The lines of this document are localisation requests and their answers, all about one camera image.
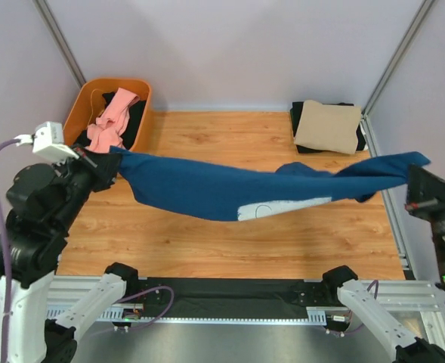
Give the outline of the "folded beige t shirt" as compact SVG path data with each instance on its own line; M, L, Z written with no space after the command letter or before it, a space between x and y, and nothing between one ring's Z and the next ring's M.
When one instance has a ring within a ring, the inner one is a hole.
M306 100L298 118L294 144L312 150L355 154L360 118L361 109L358 106Z

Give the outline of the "blue printed t shirt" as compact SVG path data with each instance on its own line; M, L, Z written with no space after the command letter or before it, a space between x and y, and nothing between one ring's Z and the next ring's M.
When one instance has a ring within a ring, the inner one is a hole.
M405 185L411 165L431 162L413 151L369 158L337 173L300 162L258 172L118 147L110 153L121 155L119 173L137 202L219 222L261 219L339 200L364 203L380 191Z

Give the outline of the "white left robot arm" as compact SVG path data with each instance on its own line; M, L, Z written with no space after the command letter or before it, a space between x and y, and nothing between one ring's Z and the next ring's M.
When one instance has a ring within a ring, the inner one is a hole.
M6 197L0 233L0 362L69 362L105 309L139 294L138 271L114 262L72 308L48 319L47 300L69 230L93 192L109 189L119 154L76 149L60 165L21 169Z

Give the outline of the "aluminium front rail frame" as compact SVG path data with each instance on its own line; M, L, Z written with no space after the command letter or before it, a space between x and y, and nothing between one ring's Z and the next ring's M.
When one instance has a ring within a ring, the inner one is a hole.
M47 318L54 319L76 304L100 277L55 276L48 292ZM323 325L348 308L331 297L318 280L139 278L132 293L168 286L175 292L172 307L157 322L181 324ZM155 292L113 304L98 321L144 323L168 305L171 294ZM389 312L442 312L437 289L426 281L380 281L377 301Z

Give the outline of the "aluminium corner post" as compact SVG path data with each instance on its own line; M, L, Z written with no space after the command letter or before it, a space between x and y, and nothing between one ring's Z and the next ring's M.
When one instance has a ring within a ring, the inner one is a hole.
M410 46L414 42L419 30L422 28L424 22L426 21L428 15L433 10L434 6L437 4L436 0L424 0L421 1L417 12L413 16L409 26L407 27L402 39L400 40L398 46L396 47L394 53L385 67L382 75L380 76L375 88L373 89L371 95L369 96L366 105L363 108L363 116L368 116L377 101L381 97L385 87L391 80L391 77L396 72L401 61L404 59L406 53L408 52Z
M32 2L39 13L39 16L44 22L46 29L54 40L55 45L61 53L62 58L72 73L76 84L81 88L86 82L85 76L83 75L83 72L54 16L54 12L48 4L48 1L33 0Z

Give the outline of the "right aluminium corner post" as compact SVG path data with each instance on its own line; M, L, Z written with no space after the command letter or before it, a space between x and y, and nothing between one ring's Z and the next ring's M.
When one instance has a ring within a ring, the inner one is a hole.
M385 87L391 80L391 77L396 72L401 61L404 59L406 53L408 52L410 46L414 42L419 30L422 28L424 22L426 21L428 15L433 10L434 6L437 4L436 0L424 0L421 1L417 12L413 16L409 26L407 27L402 39L400 40L398 46L396 47L394 53L385 67L382 75L380 76L375 88L373 89L371 95L369 96L366 105L363 108L363 116L368 116L377 101L381 97Z

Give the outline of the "left aluminium corner post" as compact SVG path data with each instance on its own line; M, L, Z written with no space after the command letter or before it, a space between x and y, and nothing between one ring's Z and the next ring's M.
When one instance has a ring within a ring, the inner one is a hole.
M72 73L76 84L81 88L86 82L85 76L83 75L83 72L54 16L54 12L48 4L48 1L33 0L32 2L39 13L39 16L44 22L46 29L54 40L55 45L61 53L62 58Z

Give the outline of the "orange plastic laundry basket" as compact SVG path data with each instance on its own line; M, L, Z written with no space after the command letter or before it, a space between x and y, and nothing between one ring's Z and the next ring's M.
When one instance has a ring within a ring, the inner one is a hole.
M146 153L150 149L150 138L154 125L154 113L151 105L153 91L151 85L143 79L98 78L85 83L63 126L64 141L74 144L79 134L95 121L95 117L104 109L103 93L124 88L146 101L141 124L136 134L132 152Z

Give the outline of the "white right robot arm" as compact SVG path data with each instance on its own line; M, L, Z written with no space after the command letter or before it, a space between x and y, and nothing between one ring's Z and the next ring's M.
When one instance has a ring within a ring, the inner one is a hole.
M411 216L431 225L440 274L438 288L445 291L445 180L411 165L405 208ZM445 362L442 348L417 337L402 325L346 265L323 274L321 286L322 299L330 305L341 303L349 308L382 344L393 362Z

